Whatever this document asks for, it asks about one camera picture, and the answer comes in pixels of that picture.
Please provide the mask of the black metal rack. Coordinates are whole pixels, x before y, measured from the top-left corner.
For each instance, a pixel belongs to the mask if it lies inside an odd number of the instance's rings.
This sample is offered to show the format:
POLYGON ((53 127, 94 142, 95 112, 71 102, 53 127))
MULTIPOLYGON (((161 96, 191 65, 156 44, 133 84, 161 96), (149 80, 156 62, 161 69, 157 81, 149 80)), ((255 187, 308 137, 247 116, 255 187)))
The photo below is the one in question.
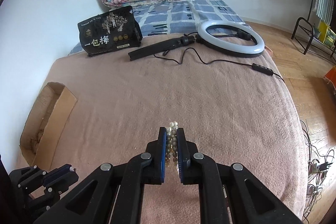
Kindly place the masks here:
POLYGON ((335 27, 331 26, 335 22, 335 0, 330 25, 316 16, 314 4, 315 0, 311 0, 307 16, 297 18, 291 39, 298 43, 303 55, 311 53, 335 64, 335 27))

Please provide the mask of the pink bed blanket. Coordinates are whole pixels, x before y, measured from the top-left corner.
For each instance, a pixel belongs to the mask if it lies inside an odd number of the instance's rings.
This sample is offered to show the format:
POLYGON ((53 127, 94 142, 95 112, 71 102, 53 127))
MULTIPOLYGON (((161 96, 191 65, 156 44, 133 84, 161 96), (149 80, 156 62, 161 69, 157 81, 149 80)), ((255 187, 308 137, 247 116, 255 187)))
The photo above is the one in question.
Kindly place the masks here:
POLYGON ((46 82, 64 84, 77 102, 52 167, 71 164, 84 179, 104 162, 127 162, 176 121, 201 153, 242 163, 302 217, 307 167, 297 110, 284 81, 250 63, 197 43, 166 60, 130 61, 125 50, 56 60, 46 82))

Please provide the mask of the black folded tripod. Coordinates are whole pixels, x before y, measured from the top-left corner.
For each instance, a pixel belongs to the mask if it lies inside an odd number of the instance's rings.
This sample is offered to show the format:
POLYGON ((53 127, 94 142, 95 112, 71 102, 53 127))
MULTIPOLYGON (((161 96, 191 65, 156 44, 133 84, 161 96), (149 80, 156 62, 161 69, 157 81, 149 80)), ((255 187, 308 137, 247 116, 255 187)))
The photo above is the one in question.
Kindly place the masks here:
POLYGON ((189 44, 192 44, 194 42, 194 36, 181 36, 179 38, 168 39, 159 43, 142 47, 138 50, 128 53, 128 56, 130 57, 130 61, 135 61, 150 55, 155 55, 157 53, 171 51, 179 47, 188 46, 189 44))

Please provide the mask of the cardboard box tray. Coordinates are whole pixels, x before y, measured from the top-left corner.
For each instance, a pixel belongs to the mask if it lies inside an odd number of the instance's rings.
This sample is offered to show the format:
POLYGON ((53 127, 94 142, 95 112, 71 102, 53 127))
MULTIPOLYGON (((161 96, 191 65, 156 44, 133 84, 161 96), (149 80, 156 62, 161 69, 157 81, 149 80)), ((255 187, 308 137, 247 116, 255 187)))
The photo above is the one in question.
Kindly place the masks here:
POLYGON ((61 83, 49 82, 27 117, 19 147, 28 165, 49 171, 56 147, 77 98, 61 83))

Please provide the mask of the black snack bag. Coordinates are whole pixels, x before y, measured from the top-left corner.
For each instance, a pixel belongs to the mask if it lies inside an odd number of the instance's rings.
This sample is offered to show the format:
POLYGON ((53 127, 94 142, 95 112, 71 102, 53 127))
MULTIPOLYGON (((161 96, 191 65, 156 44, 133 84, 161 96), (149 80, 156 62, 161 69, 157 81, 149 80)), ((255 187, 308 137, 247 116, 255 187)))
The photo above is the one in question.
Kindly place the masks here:
POLYGON ((143 38, 131 6, 93 16, 77 27, 81 47, 90 57, 139 47, 143 38))

